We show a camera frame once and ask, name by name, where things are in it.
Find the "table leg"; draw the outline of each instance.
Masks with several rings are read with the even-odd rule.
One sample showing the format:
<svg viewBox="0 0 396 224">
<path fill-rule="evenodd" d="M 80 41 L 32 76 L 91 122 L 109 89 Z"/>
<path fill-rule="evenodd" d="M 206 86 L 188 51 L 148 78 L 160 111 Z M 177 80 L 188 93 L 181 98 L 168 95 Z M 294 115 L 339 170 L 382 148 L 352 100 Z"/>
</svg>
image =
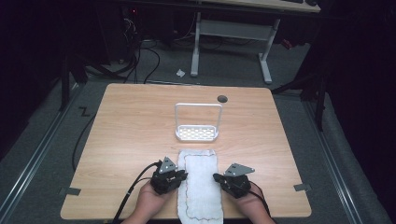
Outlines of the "table leg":
<svg viewBox="0 0 396 224">
<path fill-rule="evenodd" d="M 195 25 L 195 45 L 194 52 L 192 53 L 191 63 L 191 76 L 198 76 L 198 65 L 199 65 L 199 37 L 201 32 L 201 12 L 197 12 L 197 22 Z"/>
<path fill-rule="evenodd" d="M 274 26 L 272 27 L 265 49 L 264 49 L 264 53 L 260 53 L 259 54 L 259 59 L 260 59 L 260 65 L 262 66 L 262 75 L 264 76 L 264 82 L 266 84 L 271 84 L 272 83 L 272 79 L 271 79 L 271 74 L 270 71 L 268 69 L 268 64 L 267 64 L 267 57 L 268 57 L 268 53 L 270 52 L 271 46 L 274 42 L 274 38 L 276 35 L 276 31 L 277 31 L 277 27 L 279 26 L 280 23 L 280 19 L 275 20 L 274 22 Z"/>
</svg>

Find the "table surface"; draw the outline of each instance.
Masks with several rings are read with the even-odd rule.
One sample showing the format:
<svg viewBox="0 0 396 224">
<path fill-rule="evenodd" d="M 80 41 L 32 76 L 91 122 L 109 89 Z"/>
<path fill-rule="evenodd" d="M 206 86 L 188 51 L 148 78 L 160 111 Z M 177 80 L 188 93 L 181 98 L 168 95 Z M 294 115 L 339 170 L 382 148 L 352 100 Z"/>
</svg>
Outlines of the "table surface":
<svg viewBox="0 0 396 224">
<path fill-rule="evenodd" d="M 183 143 L 176 138 L 175 104 L 219 104 L 219 136 L 212 143 Z M 308 217 L 311 208 L 271 92 L 265 88 L 110 84 L 100 104 L 61 211 L 65 219 L 113 218 L 141 171 L 168 156 L 177 163 L 181 149 L 214 149 L 219 173 L 233 162 L 255 169 L 273 217 Z M 155 167 L 143 177 L 151 177 Z M 134 189 L 121 218 L 134 209 Z M 225 218 L 243 217 L 222 192 Z M 155 218 L 177 218 L 177 194 Z"/>
<path fill-rule="evenodd" d="M 299 12 L 320 12 L 320 7 L 311 7 L 306 2 L 293 3 L 282 0 L 201 0 L 202 2 L 238 5 L 244 7 L 264 7 Z"/>
</svg>

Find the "hand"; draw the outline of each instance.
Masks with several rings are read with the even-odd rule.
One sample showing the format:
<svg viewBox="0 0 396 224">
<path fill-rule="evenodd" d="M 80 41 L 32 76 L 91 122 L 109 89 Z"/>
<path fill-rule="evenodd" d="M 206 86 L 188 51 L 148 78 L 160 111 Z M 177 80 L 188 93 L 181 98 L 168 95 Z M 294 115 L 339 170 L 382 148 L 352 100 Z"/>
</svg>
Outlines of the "hand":
<svg viewBox="0 0 396 224">
<path fill-rule="evenodd" d="M 262 195 L 262 191 L 255 184 L 251 184 L 250 191 Z M 235 199 L 233 196 L 229 195 L 230 200 L 236 204 L 239 211 L 248 217 L 253 224 L 275 224 L 275 222 L 268 215 L 265 210 L 262 200 L 257 198 L 251 193 L 246 196 Z"/>
<path fill-rule="evenodd" d="M 142 186 L 137 197 L 136 206 L 132 214 L 122 224 L 146 224 L 153 216 L 161 211 L 163 205 L 169 201 L 175 190 L 165 194 L 154 191 L 149 181 Z"/>
</svg>

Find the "white desk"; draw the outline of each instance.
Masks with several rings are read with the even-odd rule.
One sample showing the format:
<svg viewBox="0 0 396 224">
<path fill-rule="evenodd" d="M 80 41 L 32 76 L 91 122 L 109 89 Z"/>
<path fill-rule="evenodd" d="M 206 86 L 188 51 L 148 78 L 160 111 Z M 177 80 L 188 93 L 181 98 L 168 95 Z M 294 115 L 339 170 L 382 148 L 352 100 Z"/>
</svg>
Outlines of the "white desk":
<svg viewBox="0 0 396 224">
<path fill-rule="evenodd" d="M 311 7 L 307 3 L 299 4 L 281 0 L 202 0 L 200 3 L 201 2 L 231 4 L 245 7 L 265 7 L 277 10 L 292 10 L 307 13 L 320 12 L 320 8 L 318 6 Z M 217 35 L 266 41 L 266 45 L 262 53 L 259 54 L 259 61 L 262 67 L 264 82 L 271 84 L 272 78 L 268 69 L 267 57 L 274 42 L 279 23 L 280 20 L 275 20 L 272 26 L 262 26 L 227 21 L 201 20 L 201 13 L 198 12 L 195 28 L 195 45 L 192 53 L 191 76 L 198 76 L 200 35 Z"/>
</svg>

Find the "cloth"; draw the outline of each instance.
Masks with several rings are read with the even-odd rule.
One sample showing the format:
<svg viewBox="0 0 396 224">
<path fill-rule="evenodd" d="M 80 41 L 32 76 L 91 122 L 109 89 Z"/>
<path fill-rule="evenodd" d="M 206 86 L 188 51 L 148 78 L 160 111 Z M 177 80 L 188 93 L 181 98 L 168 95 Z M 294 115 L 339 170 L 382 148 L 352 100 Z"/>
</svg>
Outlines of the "cloth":
<svg viewBox="0 0 396 224">
<path fill-rule="evenodd" d="M 189 173 L 177 195 L 177 213 L 183 224 L 222 224 L 221 187 L 213 179 L 218 172 L 214 150 L 180 150 L 178 169 Z"/>
</svg>

